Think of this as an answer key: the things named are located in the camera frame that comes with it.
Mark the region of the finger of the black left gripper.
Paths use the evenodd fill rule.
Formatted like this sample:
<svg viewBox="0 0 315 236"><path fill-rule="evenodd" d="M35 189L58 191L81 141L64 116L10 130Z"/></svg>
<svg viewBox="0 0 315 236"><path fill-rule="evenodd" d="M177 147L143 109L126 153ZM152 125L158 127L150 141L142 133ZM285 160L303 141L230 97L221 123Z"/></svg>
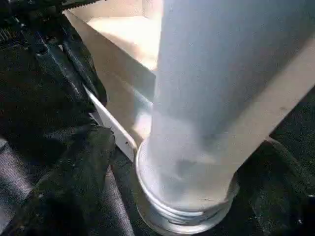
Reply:
<svg viewBox="0 0 315 236"><path fill-rule="evenodd" d="M103 105L107 105L107 92L98 77L92 55L82 41L63 41L63 49L76 71L83 79L86 88Z"/></svg>
<svg viewBox="0 0 315 236"><path fill-rule="evenodd" d="M96 107L87 95L78 73L58 46L48 46L35 53L42 70L57 81L71 101L83 112L95 113Z"/></svg>

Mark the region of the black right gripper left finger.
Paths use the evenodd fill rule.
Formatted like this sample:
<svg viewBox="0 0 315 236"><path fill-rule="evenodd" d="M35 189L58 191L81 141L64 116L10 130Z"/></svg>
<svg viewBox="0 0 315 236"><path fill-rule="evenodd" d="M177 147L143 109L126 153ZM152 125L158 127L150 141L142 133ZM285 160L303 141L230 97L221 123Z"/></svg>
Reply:
<svg viewBox="0 0 315 236"><path fill-rule="evenodd" d="M115 137L91 126L76 134L9 223L11 236L91 236Z"/></svg>

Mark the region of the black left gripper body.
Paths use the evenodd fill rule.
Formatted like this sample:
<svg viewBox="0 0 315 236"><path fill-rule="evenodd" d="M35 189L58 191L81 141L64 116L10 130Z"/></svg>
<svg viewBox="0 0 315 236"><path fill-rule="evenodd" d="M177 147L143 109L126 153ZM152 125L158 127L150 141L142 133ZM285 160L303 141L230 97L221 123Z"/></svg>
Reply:
<svg viewBox="0 0 315 236"><path fill-rule="evenodd" d="M0 2L0 48L18 42L38 45L57 41L66 49L81 49L83 42L63 14L95 0L2 0Z"/></svg>

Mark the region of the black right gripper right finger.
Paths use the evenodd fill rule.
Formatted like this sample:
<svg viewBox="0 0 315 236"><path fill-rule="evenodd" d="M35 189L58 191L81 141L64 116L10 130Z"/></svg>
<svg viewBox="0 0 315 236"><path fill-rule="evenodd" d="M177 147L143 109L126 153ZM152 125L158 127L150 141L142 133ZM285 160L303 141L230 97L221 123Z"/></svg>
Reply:
<svg viewBox="0 0 315 236"><path fill-rule="evenodd" d="M276 140L236 172L239 193L221 228L227 236L313 236L315 177Z"/></svg>

